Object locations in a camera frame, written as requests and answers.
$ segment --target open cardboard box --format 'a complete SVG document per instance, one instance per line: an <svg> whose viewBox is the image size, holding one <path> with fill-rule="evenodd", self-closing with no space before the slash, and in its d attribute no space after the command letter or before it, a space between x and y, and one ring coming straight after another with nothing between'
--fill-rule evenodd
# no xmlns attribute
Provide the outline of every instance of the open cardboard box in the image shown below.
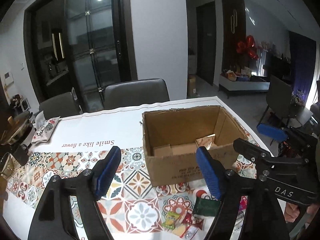
<svg viewBox="0 0 320 240"><path fill-rule="evenodd" d="M234 117L221 106L144 112L143 150L153 187L201 179L196 139L215 134L211 156L226 169L238 157L237 138L247 139Z"/></svg>

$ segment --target purple curtain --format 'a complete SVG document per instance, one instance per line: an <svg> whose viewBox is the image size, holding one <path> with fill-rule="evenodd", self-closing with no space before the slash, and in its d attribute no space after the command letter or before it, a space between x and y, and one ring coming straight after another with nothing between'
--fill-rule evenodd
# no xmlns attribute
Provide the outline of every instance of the purple curtain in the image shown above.
<svg viewBox="0 0 320 240"><path fill-rule="evenodd" d="M316 42L300 34L289 32L292 90L302 90L306 102L316 64Z"/></svg>

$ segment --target floor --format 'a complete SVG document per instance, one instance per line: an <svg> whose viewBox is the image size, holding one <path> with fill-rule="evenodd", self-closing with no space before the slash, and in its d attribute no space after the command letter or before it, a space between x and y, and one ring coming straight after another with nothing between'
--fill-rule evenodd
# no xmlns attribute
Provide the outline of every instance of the floor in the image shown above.
<svg viewBox="0 0 320 240"><path fill-rule="evenodd" d="M233 111L244 120L250 128L260 137L269 151L274 155L278 155L278 143L273 142L270 146L271 138L259 134L257 131L257 124L267 107L266 93L254 93L243 96L230 96L223 91L218 91L218 87L209 85L206 81L196 77L196 93L198 97L213 97L218 96L224 103L226 103ZM267 113L263 121L267 121L270 114Z"/></svg>

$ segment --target white curtain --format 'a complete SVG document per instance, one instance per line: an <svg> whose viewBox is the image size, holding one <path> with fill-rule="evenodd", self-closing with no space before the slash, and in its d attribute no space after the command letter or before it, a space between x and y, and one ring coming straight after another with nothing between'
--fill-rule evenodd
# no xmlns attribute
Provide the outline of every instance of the white curtain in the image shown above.
<svg viewBox="0 0 320 240"><path fill-rule="evenodd" d="M310 106L318 101L317 80L320 79L320 44L317 42L316 48L316 66L313 74L313 80L310 88L310 92L306 102L306 108L310 109Z"/></svg>

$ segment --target curtain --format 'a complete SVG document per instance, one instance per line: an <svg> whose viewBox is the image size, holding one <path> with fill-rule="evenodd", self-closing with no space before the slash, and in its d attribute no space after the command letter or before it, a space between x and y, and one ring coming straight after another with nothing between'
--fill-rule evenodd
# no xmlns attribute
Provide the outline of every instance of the curtain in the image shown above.
<svg viewBox="0 0 320 240"><path fill-rule="evenodd" d="M294 32L289 32L289 38L292 90L295 94L302 90L302 99L306 102L315 71L316 42Z"/></svg>
<svg viewBox="0 0 320 240"><path fill-rule="evenodd" d="M317 80L320 80L320 44L316 45L316 66L311 84L311 89L306 102L306 108L310 109L310 106L318 101Z"/></svg>

